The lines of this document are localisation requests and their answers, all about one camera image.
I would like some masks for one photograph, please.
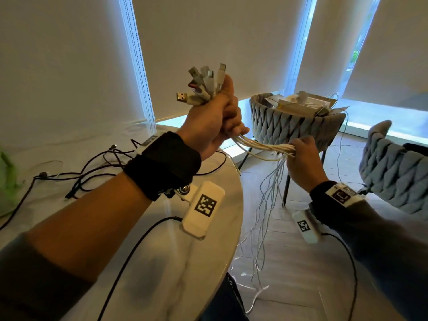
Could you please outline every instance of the white tabletop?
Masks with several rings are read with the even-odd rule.
[[[166,126],[158,126],[158,129],[173,130]],[[21,176],[30,180],[30,176],[40,171],[57,173],[61,168],[58,163],[31,168],[40,162],[61,160],[65,163],[63,172],[80,171],[86,161],[108,149],[111,144],[127,151],[133,149],[130,138],[142,142],[148,136],[146,126],[138,124],[109,135],[20,151],[12,159],[24,172]],[[223,160],[224,156],[216,153],[202,163],[200,172],[211,171]],[[92,186],[106,180],[103,177],[98,181],[96,179]],[[140,244],[126,267],[104,313],[104,321],[195,320],[210,302],[235,253],[242,225],[243,195],[239,175],[229,159],[216,172],[195,177],[193,182],[200,185],[204,180],[210,180],[226,191],[206,238],[202,241],[193,239],[179,229],[177,221],[157,226]],[[72,181],[38,181],[16,218],[0,232],[0,246],[3,247],[18,233],[66,206],[68,202],[63,197],[71,185]],[[98,281],[63,320],[96,320],[113,281],[139,238],[166,216],[183,217],[187,208],[188,204],[177,196],[168,199],[162,195],[153,203]]]

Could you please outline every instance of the black metal chair leg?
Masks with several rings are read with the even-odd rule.
[[[287,195],[288,195],[288,189],[290,188],[290,181],[291,181],[291,177],[290,177],[290,175],[287,173],[286,188],[284,189],[284,196],[282,196],[282,207],[285,207],[285,206],[286,206]]]
[[[322,156],[321,156],[321,162],[322,162],[322,165],[324,165],[324,160],[325,160],[325,155],[327,154],[327,149],[325,149],[323,152],[322,152]]]
[[[242,168],[242,165],[243,165],[243,163],[245,162],[245,160],[248,158],[248,156],[249,156],[249,153],[247,153],[246,155],[245,155],[245,157],[243,158],[243,160],[241,161],[241,163],[239,164],[239,166],[238,166],[238,169],[239,170],[241,170],[241,168]]]

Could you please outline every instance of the sleeve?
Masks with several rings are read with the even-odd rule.
[[[379,216],[365,200],[345,208],[326,194],[335,184],[327,181],[311,191],[315,217],[340,234],[399,313],[426,320],[428,246]]]
[[[0,320],[59,320],[91,286],[40,255],[25,234],[0,250]]]

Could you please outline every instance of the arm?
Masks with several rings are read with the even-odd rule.
[[[326,195],[336,182],[328,181],[313,138],[293,143],[296,157],[287,165],[291,177],[310,193],[315,217],[340,234],[404,317],[424,320],[428,315],[428,246],[379,216],[366,201],[345,208]]]
[[[177,132],[199,164],[228,137],[249,131],[233,92],[232,79],[226,76],[222,91],[206,105],[193,107]],[[139,173],[125,168],[0,251],[1,319],[57,320],[97,280],[152,203],[153,196],[138,186],[147,167],[140,169],[136,162],[128,165]],[[157,163],[148,168],[162,167]]]

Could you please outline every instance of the forearm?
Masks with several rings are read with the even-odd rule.
[[[151,203],[119,173],[29,230],[27,239],[52,263],[94,282]]]
[[[380,217],[366,201],[343,207],[325,195],[331,185],[311,192],[316,217],[340,234],[403,316],[423,319],[428,315],[428,246]]]

